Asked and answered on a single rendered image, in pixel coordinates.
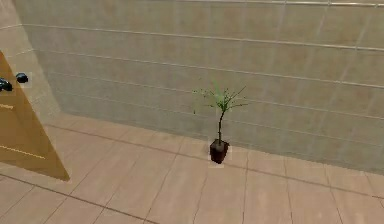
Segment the green plant in dark pot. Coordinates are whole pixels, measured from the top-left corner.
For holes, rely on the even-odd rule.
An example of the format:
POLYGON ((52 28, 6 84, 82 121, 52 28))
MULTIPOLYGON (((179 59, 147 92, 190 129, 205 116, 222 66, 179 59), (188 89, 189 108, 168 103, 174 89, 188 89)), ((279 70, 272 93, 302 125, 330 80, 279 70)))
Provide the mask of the green plant in dark pot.
POLYGON ((236 102, 245 87, 242 87, 239 91, 230 91, 228 87, 220 88, 216 81, 212 81, 211 85, 211 89, 200 88, 193 90, 192 93, 201 96, 206 101, 203 107, 215 108, 220 111, 217 137, 209 145, 209 155, 212 162, 222 164, 230 147, 230 144, 223 139, 222 134, 224 116, 233 108, 248 106, 248 103, 236 102))

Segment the tan wooden room door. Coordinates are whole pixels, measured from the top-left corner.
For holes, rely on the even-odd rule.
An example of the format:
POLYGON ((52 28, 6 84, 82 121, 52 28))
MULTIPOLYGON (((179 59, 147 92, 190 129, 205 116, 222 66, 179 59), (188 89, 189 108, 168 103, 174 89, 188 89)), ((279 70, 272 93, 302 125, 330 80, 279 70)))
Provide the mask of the tan wooden room door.
POLYGON ((13 86, 12 91, 0 92, 0 162, 68 181, 68 172, 1 51, 0 78, 13 86))

